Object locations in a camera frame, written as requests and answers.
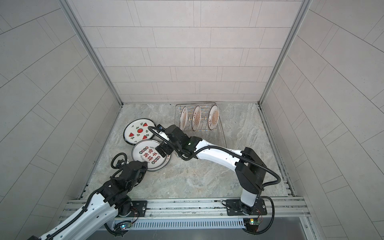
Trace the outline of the white plate red text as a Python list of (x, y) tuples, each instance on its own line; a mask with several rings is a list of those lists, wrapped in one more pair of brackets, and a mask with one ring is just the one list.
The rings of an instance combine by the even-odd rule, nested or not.
[(155, 149), (159, 145), (160, 143), (155, 140), (143, 140), (137, 143), (132, 150), (133, 160), (147, 162), (148, 168), (159, 167), (165, 161), (165, 158), (160, 156)]

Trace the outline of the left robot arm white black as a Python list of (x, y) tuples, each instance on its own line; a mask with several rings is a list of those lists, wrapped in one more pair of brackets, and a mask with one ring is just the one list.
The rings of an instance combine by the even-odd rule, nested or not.
[(144, 178), (147, 162), (132, 161), (122, 166), (100, 188), (93, 191), (87, 202), (58, 226), (30, 240), (85, 240), (116, 216), (131, 211), (128, 193)]

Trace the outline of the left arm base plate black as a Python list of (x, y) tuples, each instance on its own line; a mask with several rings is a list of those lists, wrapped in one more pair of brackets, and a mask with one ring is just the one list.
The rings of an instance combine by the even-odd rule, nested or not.
[(139, 218), (144, 217), (147, 210), (148, 201), (131, 201), (123, 204), (119, 208), (119, 217), (122, 218)]

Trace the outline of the white plate orange sunburst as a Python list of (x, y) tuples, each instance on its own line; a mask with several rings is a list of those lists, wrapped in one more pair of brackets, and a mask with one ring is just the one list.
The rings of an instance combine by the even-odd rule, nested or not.
[(188, 108), (187, 106), (184, 106), (181, 112), (180, 117), (180, 129), (183, 131), (188, 123)]

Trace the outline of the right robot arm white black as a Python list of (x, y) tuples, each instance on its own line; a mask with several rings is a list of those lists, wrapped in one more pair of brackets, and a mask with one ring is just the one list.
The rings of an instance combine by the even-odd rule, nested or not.
[(176, 125), (166, 129), (161, 126), (149, 127), (149, 131), (163, 141), (156, 147), (163, 157), (175, 152), (184, 161), (206, 160), (234, 171), (243, 188), (238, 210), (246, 215), (256, 211), (257, 200), (269, 170), (252, 149), (235, 151), (216, 146), (199, 137), (188, 137)]

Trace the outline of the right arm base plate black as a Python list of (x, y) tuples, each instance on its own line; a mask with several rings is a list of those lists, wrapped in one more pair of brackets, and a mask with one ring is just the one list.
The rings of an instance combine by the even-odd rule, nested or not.
[(265, 216), (268, 214), (266, 204), (262, 199), (256, 199), (254, 205), (249, 207), (240, 199), (227, 199), (222, 201), (227, 209), (228, 216)]

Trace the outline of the white plate red centre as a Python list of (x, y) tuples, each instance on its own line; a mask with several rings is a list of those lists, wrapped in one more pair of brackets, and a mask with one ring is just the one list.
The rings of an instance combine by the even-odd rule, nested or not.
[(150, 172), (154, 172), (154, 171), (161, 170), (162, 168), (164, 168), (164, 167), (169, 163), (170, 159), (171, 159), (171, 156), (168, 155), (168, 156), (165, 158), (164, 163), (162, 163), (159, 167), (156, 167), (156, 168), (148, 168), (148, 171), (150, 171)]

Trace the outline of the white blue-rim watermelon plate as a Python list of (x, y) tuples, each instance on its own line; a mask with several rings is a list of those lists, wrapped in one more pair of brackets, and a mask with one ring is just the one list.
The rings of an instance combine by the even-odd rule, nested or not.
[(150, 119), (138, 119), (129, 123), (123, 132), (124, 141), (129, 145), (136, 145), (143, 140), (150, 140), (154, 134), (148, 127), (155, 127), (155, 123)]

